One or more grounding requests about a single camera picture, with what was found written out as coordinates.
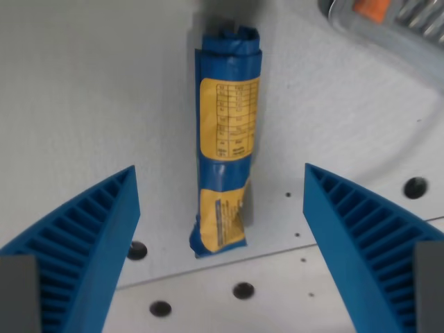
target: white perforated plate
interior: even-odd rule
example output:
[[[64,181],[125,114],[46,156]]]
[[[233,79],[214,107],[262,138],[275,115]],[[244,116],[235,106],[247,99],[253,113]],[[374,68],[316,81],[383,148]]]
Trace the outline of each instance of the white perforated plate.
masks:
[[[233,296],[239,282],[254,286],[252,298]],[[170,304],[169,316],[150,314],[158,300]],[[118,290],[103,333],[122,332],[355,330],[318,247],[312,246]]]
[[[148,256],[120,286],[313,244],[305,162],[444,215],[441,97],[333,31],[315,1],[19,2],[0,4],[0,245],[131,164]],[[194,48],[221,17],[256,26],[264,52],[248,247],[197,260]],[[429,191],[408,200],[414,176]]]

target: rolled package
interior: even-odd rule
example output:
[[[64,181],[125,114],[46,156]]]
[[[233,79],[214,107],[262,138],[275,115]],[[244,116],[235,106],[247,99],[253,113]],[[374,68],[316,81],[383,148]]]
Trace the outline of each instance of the rolled package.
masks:
[[[196,50],[198,213],[189,238],[197,257],[246,245],[240,209],[255,143],[262,52],[259,33],[204,35]]]

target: mounting hole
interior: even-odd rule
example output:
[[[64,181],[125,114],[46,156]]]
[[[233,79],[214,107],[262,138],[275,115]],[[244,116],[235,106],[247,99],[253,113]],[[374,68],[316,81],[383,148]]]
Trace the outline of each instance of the mounting hole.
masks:
[[[140,241],[132,241],[128,255],[129,260],[141,260],[148,254],[148,249]]]
[[[255,294],[255,288],[248,282],[240,282],[233,288],[233,295],[240,300],[247,300]]]
[[[154,317],[166,317],[171,313],[171,305],[163,300],[156,300],[150,305],[150,312]]]
[[[418,199],[427,192],[427,181],[423,177],[410,178],[405,183],[403,192],[409,199]]]

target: orange object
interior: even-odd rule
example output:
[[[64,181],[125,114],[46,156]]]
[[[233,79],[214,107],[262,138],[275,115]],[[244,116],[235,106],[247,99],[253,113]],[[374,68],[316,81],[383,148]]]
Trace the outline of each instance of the orange object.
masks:
[[[375,23],[381,24],[389,9],[390,2],[391,0],[357,0],[353,10]]]

